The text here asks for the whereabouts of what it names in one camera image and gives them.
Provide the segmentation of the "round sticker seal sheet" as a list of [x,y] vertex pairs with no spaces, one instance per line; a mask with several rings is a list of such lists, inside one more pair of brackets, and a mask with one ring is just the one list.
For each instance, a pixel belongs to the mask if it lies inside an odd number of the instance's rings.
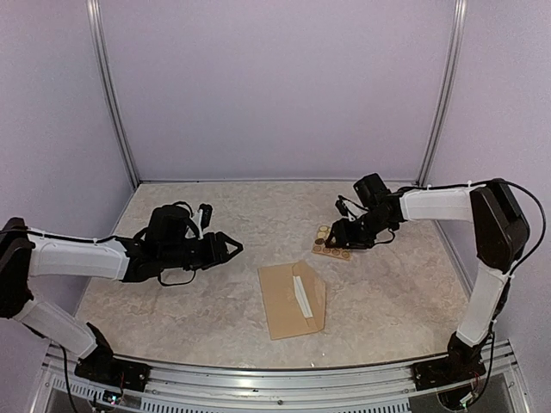
[[336,247],[333,243],[333,239],[330,243],[327,243],[330,235],[331,227],[329,225],[320,225],[313,239],[313,245],[311,248],[312,253],[319,256],[326,256],[349,262],[352,258],[351,251]]

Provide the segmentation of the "cream lined letter paper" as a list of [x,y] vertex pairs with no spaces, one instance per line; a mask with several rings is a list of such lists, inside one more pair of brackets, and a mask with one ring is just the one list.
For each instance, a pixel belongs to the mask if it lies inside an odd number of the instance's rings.
[[302,283],[302,279],[300,276],[294,276],[293,277],[293,283],[294,283],[294,296],[295,299],[300,307],[300,310],[302,312],[302,315],[304,318],[312,318],[313,312],[312,308],[310,306],[308,297],[306,295],[306,290],[304,288],[304,285]]

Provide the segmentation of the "brown kraft envelope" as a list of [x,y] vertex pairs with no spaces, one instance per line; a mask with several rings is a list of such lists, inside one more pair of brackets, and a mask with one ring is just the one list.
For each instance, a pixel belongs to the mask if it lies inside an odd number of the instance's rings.
[[[269,336],[281,340],[318,333],[325,328],[326,285],[304,261],[258,270]],[[293,277],[300,276],[313,317],[304,318],[294,296]]]

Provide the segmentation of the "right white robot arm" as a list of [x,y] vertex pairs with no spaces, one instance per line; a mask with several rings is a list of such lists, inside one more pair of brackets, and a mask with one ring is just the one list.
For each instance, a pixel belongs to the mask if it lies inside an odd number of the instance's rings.
[[442,228],[462,227],[471,257],[461,256],[458,239],[449,249],[473,270],[464,315],[449,339],[441,375],[457,382],[481,363],[481,350],[503,310],[512,279],[542,245],[547,216],[540,200],[522,185],[501,177],[440,186],[390,189],[372,173],[353,185],[358,198],[338,196],[341,218],[331,225],[327,249],[370,250],[379,236],[395,234],[405,223],[433,221]]

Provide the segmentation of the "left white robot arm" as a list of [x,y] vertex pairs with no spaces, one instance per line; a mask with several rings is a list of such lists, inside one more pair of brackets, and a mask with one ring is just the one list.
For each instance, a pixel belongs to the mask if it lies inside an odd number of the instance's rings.
[[38,299],[29,279],[67,275],[141,283],[161,280],[168,269],[196,273],[216,267],[244,246],[221,231],[208,231],[212,211],[208,204],[192,210],[178,201],[155,208],[148,225],[133,237],[102,239],[45,233],[26,226],[21,218],[10,219],[1,230],[2,318],[54,340],[101,382],[115,381],[121,365],[100,330]]

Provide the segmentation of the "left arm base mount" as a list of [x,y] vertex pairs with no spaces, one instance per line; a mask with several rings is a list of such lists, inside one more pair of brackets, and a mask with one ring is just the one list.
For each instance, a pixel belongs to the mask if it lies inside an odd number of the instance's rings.
[[96,339],[96,348],[86,357],[78,359],[75,375],[120,390],[143,392],[151,367],[145,363],[115,357],[105,336],[99,330],[92,332]]

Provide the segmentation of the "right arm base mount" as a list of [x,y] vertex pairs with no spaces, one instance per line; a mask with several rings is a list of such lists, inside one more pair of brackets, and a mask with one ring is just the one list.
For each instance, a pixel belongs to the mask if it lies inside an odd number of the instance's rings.
[[474,379],[486,373],[481,350],[489,335],[473,347],[468,346],[454,333],[443,358],[421,361],[412,365],[412,375],[417,391],[424,391]]

